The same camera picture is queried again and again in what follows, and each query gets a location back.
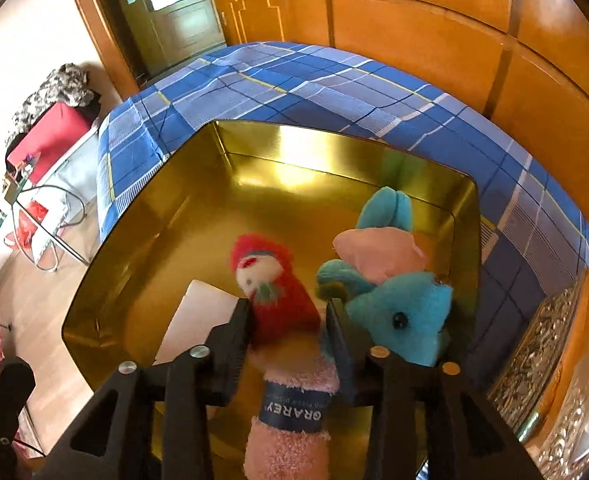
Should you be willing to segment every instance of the stuffed toy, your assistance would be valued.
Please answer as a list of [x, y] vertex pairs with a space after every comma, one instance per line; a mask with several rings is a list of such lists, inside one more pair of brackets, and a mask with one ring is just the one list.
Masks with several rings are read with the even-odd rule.
[[424, 270], [425, 256], [410, 229], [410, 199], [380, 189], [363, 207], [357, 229], [335, 238], [341, 259], [317, 272], [319, 296], [341, 298], [350, 319], [366, 328], [375, 344], [409, 362], [433, 366], [447, 343], [443, 326], [452, 287]]
[[249, 480], [327, 480], [323, 419], [338, 390], [334, 362], [321, 354], [321, 317], [292, 273], [286, 248], [258, 235], [238, 238], [232, 269], [255, 314], [250, 361], [264, 372], [244, 473]]
[[260, 235], [242, 235], [231, 255], [232, 271], [252, 302], [253, 346], [276, 343], [289, 332], [319, 333], [321, 317], [314, 302], [292, 272], [292, 255]]
[[243, 470], [248, 480], [327, 480], [329, 433], [325, 409], [338, 390], [337, 368], [317, 355], [299, 373], [265, 370], [266, 387], [252, 419]]

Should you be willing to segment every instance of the sock label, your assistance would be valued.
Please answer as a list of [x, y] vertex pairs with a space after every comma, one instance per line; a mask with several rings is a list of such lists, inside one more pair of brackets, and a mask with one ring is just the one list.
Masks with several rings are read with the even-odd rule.
[[326, 392], [268, 382], [258, 420], [277, 430], [318, 433], [331, 398]]

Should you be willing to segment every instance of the white wall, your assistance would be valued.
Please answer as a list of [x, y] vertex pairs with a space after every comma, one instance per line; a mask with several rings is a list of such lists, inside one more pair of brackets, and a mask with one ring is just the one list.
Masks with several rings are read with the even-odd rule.
[[74, 0], [5, 1], [0, 9], [0, 195], [10, 118], [53, 69], [68, 62], [90, 70], [90, 87], [103, 95], [103, 114], [121, 101]]

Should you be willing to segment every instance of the plush toy eye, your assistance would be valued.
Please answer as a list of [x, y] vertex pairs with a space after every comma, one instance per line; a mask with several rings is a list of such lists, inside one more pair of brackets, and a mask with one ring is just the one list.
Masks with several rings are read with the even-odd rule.
[[392, 326], [396, 329], [407, 327], [407, 316], [403, 312], [397, 312], [392, 318]]

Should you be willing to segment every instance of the red bag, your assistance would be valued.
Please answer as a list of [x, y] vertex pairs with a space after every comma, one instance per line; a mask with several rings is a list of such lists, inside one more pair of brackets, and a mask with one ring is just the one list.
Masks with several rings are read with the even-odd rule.
[[[26, 208], [28, 212], [36, 219], [37, 222], [41, 223], [44, 221], [48, 210], [42, 206], [36, 200], [30, 202], [28, 207]], [[32, 248], [32, 237], [38, 227], [28, 218], [23, 211], [18, 212], [18, 223], [17, 223], [17, 237], [18, 240], [15, 238], [15, 233], [8, 233], [5, 238], [5, 244], [12, 248], [18, 249], [21, 246], [24, 249]]]

